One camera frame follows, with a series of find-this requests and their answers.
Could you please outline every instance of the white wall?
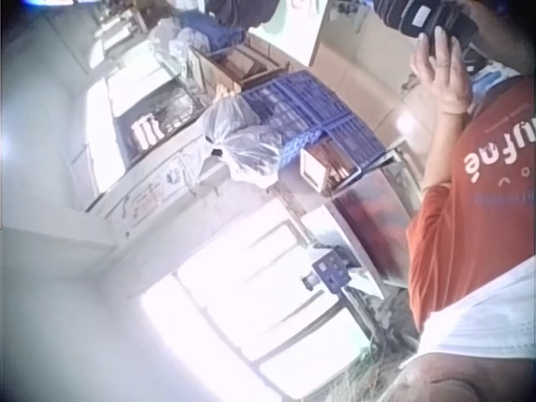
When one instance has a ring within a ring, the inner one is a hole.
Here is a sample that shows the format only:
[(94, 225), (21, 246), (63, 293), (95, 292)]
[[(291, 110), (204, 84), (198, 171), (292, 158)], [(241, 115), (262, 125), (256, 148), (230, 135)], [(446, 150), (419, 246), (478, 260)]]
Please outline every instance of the white wall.
[(52, 203), (75, 206), (66, 147), (72, 100), (89, 79), (84, 66), (44, 17), (3, 48), (2, 62), (4, 191), (24, 186)]
[(133, 337), (89, 284), (8, 280), (2, 294), (3, 387), (15, 400), (210, 400), (155, 346)]
[(226, 225), (252, 214), (271, 198), (253, 184), (228, 180), (186, 209), (168, 208), (158, 220), (162, 224), (113, 255), (96, 279), (114, 301), (121, 303), (139, 296), (175, 271)]

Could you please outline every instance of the clear plastic bag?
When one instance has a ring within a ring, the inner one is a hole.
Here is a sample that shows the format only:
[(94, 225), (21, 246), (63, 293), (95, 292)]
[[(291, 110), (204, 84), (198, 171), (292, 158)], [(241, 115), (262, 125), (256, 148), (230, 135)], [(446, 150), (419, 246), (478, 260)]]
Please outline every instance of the clear plastic bag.
[(209, 38), (191, 28), (181, 29), (177, 37), (169, 41), (168, 53), (178, 61), (187, 62), (188, 47), (207, 54), (210, 52)]
[(277, 181), (281, 135), (268, 126), (249, 126), (227, 133), (214, 144), (229, 166), (231, 178), (267, 188)]
[(267, 188), (277, 181), (281, 135), (268, 126), (239, 96), (218, 100), (196, 126), (210, 143), (210, 152), (228, 166), (231, 178)]
[(176, 18), (163, 18), (158, 21), (148, 34), (147, 38), (152, 44), (155, 53), (169, 53), (169, 42), (174, 40), (181, 31), (181, 25)]

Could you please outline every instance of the cardboard box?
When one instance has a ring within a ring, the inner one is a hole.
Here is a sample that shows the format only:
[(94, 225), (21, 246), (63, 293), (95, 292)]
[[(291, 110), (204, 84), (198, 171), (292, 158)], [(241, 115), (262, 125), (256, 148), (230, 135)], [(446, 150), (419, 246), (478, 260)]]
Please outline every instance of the cardboard box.
[(260, 85), (285, 71), (244, 44), (211, 54), (197, 52), (197, 56), (205, 85), (213, 89), (223, 85), (234, 93)]
[(338, 184), (356, 170), (353, 161), (340, 152), (329, 137), (301, 149), (300, 174), (322, 195), (330, 195)]

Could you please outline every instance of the wall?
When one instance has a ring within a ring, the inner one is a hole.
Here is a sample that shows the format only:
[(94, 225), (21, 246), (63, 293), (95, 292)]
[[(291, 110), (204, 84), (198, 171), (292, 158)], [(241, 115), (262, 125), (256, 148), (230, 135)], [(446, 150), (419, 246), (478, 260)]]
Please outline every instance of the wall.
[(8, 280), (2, 287), (3, 388), (15, 400), (211, 400), (154, 346), (132, 337), (89, 284)]
[(419, 85), (401, 87), (410, 75), (413, 39), (369, 12), (357, 32), (351, 18), (326, 23), (311, 70), (327, 83), (385, 145), (406, 140), (423, 164), (431, 145), (435, 107)]
[(252, 184), (229, 180), (185, 209), (168, 208), (159, 219), (163, 223), (113, 255), (96, 280), (111, 299), (138, 296), (175, 271), (226, 225), (255, 212), (271, 197)]
[(4, 191), (24, 185), (52, 203), (76, 205), (66, 148), (72, 100), (90, 80), (82, 59), (92, 29), (85, 9), (69, 8), (35, 16), (3, 46)]

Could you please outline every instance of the blue object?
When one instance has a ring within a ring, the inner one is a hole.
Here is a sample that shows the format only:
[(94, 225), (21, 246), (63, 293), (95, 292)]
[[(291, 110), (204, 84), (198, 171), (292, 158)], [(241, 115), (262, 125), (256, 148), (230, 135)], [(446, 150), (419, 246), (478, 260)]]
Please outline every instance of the blue object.
[(307, 105), (309, 118), (319, 126), (352, 115), (352, 111), (335, 92), (306, 70), (283, 75), (276, 83), (295, 104)]
[(214, 18), (197, 10), (181, 12), (178, 14), (178, 19), (183, 27), (194, 29), (206, 35), (209, 39), (211, 52), (230, 48), (245, 40), (244, 29), (224, 27)]
[(303, 70), (240, 94), (262, 124), (283, 138), (280, 168), (325, 133), (362, 170), (385, 153), (372, 131), (322, 82)]
[(337, 251), (331, 250), (312, 264), (320, 281), (333, 295), (337, 295), (350, 282), (350, 274)]
[(259, 116), (262, 124), (281, 134), (280, 168), (300, 155), (300, 150), (317, 142), (322, 136), (322, 126), (307, 112), (307, 106), (294, 101), (272, 80), (240, 94)]
[(326, 127), (326, 133), (362, 172), (386, 152), (372, 130), (355, 115)]

